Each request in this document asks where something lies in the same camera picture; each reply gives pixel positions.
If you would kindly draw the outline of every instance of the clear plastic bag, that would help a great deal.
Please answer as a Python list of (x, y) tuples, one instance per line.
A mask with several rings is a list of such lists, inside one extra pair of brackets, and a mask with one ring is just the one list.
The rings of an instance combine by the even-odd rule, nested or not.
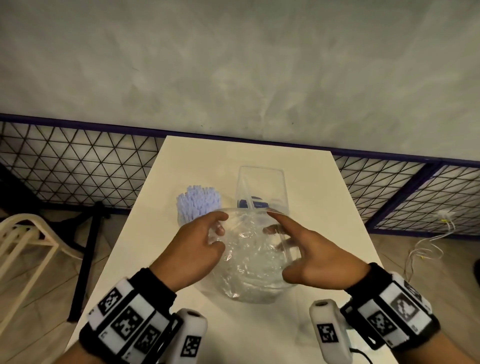
[(205, 278), (227, 297), (249, 303), (272, 303), (294, 285), (282, 278), (282, 270), (300, 256), (291, 247), (278, 222), (266, 209), (223, 209), (229, 218), (222, 221), (224, 236), (209, 232), (209, 242), (223, 241), (225, 252)]

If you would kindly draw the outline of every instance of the gray wall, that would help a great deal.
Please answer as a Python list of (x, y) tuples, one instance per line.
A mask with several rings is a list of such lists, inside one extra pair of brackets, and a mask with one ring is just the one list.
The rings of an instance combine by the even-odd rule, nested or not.
[(0, 112), (480, 160), (474, 0), (2, 0)]

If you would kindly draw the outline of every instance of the plastic chair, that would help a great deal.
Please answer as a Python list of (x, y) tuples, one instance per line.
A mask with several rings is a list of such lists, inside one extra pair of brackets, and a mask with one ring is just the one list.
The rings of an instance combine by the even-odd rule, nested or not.
[[(18, 225), (18, 223), (21, 221), (28, 221), (32, 224), (32, 226)], [(0, 223), (0, 256), (3, 256), (12, 244), (15, 244), (15, 247), (0, 266), (0, 280), (3, 278), (8, 269), (14, 264), (15, 260), (18, 258), (27, 244), (44, 245), (50, 246), (51, 248), (36, 269), (31, 279), (28, 281), (23, 291), (13, 302), (13, 305), (11, 306), (4, 320), (0, 323), (0, 335), (5, 330), (17, 310), (20, 308), (23, 300), (30, 292), (36, 280), (58, 249), (74, 258), (82, 259), (83, 257), (82, 253), (68, 246), (52, 230), (45, 220), (34, 214), (13, 215)]]

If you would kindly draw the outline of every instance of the plastic container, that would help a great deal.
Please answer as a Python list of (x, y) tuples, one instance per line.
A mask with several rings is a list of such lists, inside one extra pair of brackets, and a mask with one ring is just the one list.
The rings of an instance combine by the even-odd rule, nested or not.
[[(266, 209), (221, 209), (228, 219), (221, 221), (225, 235), (209, 232), (209, 243), (223, 241), (225, 252), (217, 266), (205, 278), (204, 287), (241, 302), (272, 303), (294, 285), (282, 278), (282, 270), (300, 257), (290, 246), (285, 232)], [(266, 230), (275, 226), (275, 230)]]
[(237, 181), (238, 208), (273, 208), (289, 214), (287, 187), (282, 170), (242, 166)]

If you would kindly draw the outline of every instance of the forearm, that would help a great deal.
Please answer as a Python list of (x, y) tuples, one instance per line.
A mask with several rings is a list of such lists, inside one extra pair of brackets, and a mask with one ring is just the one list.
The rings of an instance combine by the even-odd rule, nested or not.
[(60, 358), (58, 358), (54, 364), (103, 364), (104, 362), (87, 353), (87, 351), (77, 341), (73, 344)]
[(393, 352), (400, 364), (474, 364), (442, 332), (427, 343), (407, 352)]

